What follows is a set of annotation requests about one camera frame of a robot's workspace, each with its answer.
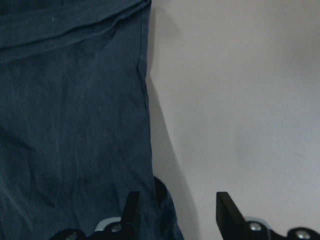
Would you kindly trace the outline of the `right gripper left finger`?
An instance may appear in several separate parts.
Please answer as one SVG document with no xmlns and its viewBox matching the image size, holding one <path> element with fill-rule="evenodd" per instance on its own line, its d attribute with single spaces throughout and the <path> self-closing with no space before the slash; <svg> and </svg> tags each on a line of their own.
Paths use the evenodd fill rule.
<svg viewBox="0 0 320 240">
<path fill-rule="evenodd" d="M 120 220 L 118 240 L 138 240 L 140 234 L 140 192 L 131 191 L 126 199 Z"/>
</svg>

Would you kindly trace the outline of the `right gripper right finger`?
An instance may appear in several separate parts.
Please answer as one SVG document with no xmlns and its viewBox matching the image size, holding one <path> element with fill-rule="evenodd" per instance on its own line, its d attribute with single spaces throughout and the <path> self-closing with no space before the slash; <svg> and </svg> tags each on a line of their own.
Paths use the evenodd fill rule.
<svg viewBox="0 0 320 240">
<path fill-rule="evenodd" d="M 228 192 L 216 193 L 216 223 L 223 240 L 249 240 L 248 223 Z"/>
</svg>

